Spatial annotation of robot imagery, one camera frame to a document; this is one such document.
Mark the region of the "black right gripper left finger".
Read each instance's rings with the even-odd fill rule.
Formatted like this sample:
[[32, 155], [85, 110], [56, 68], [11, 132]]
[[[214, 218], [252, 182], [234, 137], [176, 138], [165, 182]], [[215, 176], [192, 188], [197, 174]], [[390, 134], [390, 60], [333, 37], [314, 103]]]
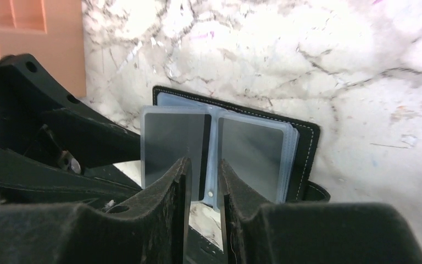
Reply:
[[0, 263], [183, 263], [192, 164], [108, 212], [84, 203], [0, 205]]

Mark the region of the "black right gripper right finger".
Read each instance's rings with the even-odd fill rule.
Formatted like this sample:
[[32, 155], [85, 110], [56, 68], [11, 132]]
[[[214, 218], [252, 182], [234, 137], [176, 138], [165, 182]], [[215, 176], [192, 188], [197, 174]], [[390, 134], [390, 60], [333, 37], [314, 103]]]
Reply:
[[404, 217], [384, 203], [275, 204], [221, 161], [227, 263], [422, 263]]

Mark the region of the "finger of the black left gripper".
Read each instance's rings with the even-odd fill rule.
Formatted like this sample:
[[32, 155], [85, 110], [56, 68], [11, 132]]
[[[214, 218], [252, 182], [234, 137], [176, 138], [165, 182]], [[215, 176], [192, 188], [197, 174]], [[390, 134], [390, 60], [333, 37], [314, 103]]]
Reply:
[[30, 54], [0, 60], [0, 148], [24, 153], [47, 126], [84, 167], [140, 159], [140, 136], [92, 110]]
[[0, 205], [75, 202], [107, 210], [140, 190], [114, 166], [84, 176], [0, 148]]

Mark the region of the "black card holder wallet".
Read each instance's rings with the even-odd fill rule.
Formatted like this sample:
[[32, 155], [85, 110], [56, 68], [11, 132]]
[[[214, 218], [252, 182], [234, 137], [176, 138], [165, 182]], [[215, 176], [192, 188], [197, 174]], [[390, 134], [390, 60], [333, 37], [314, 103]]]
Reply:
[[142, 186], [178, 158], [192, 162], [192, 200], [218, 211], [218, 164], [225, 160], [267, 200], [329, 201], [309, 180], [320, 127], [210, 97], [155, 86], [141, 117]]

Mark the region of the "black card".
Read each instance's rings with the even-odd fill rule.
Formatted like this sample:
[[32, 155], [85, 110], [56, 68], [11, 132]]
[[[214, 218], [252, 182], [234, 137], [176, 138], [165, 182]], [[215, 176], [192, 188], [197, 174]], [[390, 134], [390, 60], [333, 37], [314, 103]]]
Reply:
[[259, 124], [220, 118], [220, 158], [267, 200], [276, 202], [284, 132]]
[[211, 116], [204, 113], [144, 115], [142, 180], [148, 187], [182, 157], [191, 159], [192, 201], [204, 199]]

